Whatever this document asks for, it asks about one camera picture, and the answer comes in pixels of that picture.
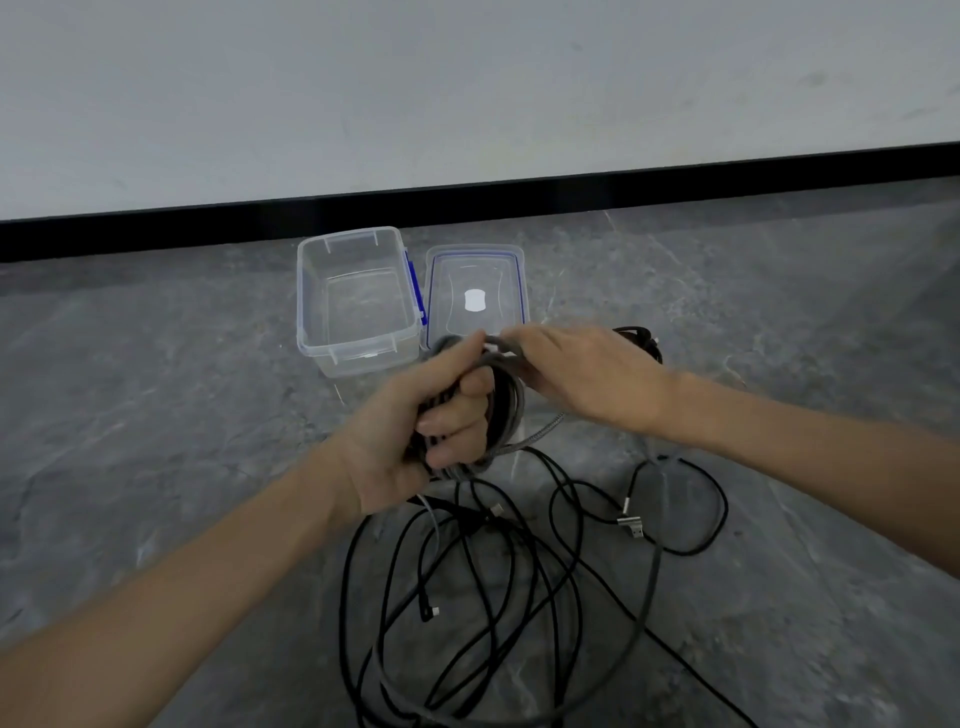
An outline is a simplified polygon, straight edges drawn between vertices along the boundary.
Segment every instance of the white label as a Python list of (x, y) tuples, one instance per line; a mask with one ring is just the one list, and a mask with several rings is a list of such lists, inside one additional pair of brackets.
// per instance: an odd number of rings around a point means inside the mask
[(464, 293), (464, 308), (467, 311), (482, 311), (487, 307), (487, 292), (479, 288), (470, 288)]

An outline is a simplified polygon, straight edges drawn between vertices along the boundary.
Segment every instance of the person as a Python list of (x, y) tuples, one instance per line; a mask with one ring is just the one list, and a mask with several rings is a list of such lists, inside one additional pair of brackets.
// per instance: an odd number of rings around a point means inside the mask
[[(960, 575), (960, 446), (912, 427), (859, 422), (671, 371), (601, 328), (527, 325), (527, 384), (565, 410), (706, 449), (766, 473)], [(486, 446), (483, 332), (395, 375), (290, 472), (72, 616), (0, 656), (0, 725), (142, 726), (304, 555), (427, 482), (403, 455), (414, 430), (445, 437), (433, 468)], [(418, 414), (459, 379), (458, 394)]]

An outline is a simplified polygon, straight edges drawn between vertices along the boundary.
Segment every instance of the plastic container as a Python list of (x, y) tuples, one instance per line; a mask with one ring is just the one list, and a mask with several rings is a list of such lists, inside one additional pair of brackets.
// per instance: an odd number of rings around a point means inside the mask
[(300, 243), (297, 346), (325, 375), (360, 375), (413, 361), (421, 319), (416, 275), (396, 228)]
[(423, 345), (482, 328), (497, 334), (530, 317), (523, 251), (515, 245), (442, 245), (426, 254)]

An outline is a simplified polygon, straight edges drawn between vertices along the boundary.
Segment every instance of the baseboard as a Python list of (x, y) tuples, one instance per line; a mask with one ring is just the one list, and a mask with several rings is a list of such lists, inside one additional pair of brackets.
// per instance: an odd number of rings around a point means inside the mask
[(0, 222), (0, 261), (241, 243), (960, 174), (960, 142)]

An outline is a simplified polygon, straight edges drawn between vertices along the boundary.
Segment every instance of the wall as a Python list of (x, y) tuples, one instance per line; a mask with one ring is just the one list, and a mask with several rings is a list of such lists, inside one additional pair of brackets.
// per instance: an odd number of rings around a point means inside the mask
[(960, 139), (955, 0), (7, 0), (0, 219)]

